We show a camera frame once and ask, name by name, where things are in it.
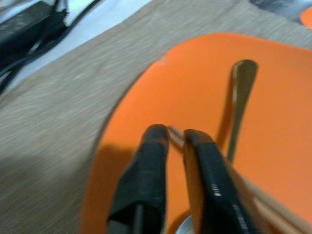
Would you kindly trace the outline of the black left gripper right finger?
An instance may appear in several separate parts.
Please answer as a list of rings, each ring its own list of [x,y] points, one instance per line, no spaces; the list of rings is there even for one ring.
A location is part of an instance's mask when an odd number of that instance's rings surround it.
[[[217,145],[205,132],[184,132],[183,160],[196,234],[258,234]]]

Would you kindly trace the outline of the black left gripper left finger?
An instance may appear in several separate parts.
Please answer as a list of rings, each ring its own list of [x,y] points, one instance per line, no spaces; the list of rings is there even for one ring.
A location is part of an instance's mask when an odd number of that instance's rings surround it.
[[[162,124],[148,127],[118,180],[107,218],[109,234],[159,234],[166,214],[166,162],[169,133]]]

